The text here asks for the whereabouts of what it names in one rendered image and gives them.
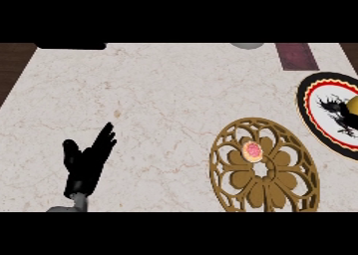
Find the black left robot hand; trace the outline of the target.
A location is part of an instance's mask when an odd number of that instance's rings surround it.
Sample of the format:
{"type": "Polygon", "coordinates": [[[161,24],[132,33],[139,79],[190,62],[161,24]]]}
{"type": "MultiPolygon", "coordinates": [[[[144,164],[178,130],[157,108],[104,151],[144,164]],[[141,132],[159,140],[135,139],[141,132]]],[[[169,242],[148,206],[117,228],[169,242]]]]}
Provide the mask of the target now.
{"type": "Polygon", "coordinates": [[[65,139],[62,142],[64,165],[68,170],[64,196],[70,198],[76,193],[89,196],[96,188],[102,169],[114,145],[117,144],[113,124],[107,123],[95,138],[93,144],[80,150],[76,142],[65,139]]]}

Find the round black red white placemat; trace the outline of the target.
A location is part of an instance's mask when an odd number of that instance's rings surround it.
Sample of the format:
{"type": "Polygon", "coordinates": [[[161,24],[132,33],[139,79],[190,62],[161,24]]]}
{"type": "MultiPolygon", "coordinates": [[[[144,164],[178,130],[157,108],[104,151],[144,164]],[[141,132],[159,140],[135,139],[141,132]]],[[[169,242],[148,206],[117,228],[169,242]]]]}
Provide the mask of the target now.
{"type": "Polygon", "coordinates": [[[358,96],[358,80],[331,72],[309,75],[296,93],[302,120],[321,143],[358,161],[358,130],[346,125],[340,105],[358,96]]]}

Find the maroon rectangular block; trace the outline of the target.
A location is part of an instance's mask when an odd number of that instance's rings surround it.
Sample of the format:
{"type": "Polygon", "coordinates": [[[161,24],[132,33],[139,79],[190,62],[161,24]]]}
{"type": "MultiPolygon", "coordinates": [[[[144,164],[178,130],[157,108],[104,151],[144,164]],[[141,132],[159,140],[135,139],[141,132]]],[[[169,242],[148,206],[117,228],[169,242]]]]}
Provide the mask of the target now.
{"type": "Polygon", "coordinates": [[[318,71],[306,43],[277,43],[275,49],[284,71],[318,71]]]}

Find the gold openwork round plate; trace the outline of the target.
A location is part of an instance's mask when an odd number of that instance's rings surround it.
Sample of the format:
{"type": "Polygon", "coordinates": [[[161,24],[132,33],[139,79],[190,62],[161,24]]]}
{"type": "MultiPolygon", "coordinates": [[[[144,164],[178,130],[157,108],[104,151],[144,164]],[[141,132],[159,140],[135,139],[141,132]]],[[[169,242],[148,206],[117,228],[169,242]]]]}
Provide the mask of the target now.
{"type": "Polygon", "coordinates": [[[320,179],[309,151],[292,131],[268,119],[240,119],[221,130],[209,153],[209,178],[227,211],[244,212],[250,206],[272,212],[286,204],[293,212],[318,208],[320,179]],[[262,148],[256,163],[241,155],[249,141],[262,148]]]}

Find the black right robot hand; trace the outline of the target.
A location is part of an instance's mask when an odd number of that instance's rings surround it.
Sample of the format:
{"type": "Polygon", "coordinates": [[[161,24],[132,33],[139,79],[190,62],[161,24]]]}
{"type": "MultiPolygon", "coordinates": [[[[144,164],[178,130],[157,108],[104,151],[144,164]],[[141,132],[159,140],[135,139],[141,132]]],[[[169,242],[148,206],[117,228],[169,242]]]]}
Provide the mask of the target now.
{"type": "Polygon", "coordinates": [[[340,115],[346,125],[358,130],[358,116],[349,112],[345,104],[340,105],[340,115]]]}

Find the pink disc with yellow rim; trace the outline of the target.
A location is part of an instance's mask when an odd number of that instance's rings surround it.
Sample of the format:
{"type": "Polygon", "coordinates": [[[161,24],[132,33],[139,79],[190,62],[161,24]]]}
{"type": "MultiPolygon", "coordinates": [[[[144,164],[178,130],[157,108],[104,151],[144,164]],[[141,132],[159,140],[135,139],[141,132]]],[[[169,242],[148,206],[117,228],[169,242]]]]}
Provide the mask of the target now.
{"type": "Polygon", "coordinates": [[[261,148],[261,145],[255,141],[249,141],[243,144],[241,155],[249,162],[252,162],[252,163],[261,162],[262,148],[261,148]]]}

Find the grey round object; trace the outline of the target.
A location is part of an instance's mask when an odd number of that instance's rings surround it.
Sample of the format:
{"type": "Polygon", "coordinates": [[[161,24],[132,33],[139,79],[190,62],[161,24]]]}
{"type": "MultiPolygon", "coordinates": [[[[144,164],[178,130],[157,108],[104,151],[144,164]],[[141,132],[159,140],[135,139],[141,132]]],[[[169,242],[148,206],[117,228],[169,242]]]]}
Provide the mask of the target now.
{"type": "Polygon", "coordinates": [[[263,43],[229,43],[234,47],[244,50],[253,50],[258,49],[263,43]]]}

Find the black flat appliance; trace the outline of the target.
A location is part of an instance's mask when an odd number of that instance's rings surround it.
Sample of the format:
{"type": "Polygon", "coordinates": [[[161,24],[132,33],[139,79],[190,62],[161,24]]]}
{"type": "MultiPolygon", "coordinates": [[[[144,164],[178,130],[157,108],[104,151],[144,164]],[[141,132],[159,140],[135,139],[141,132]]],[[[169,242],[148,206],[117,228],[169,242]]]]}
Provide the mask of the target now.
{"type": "Polygon", "coordinates": [[[40,49],[49,50],[105,50],[107,43],[34,43],[40,49]]]}

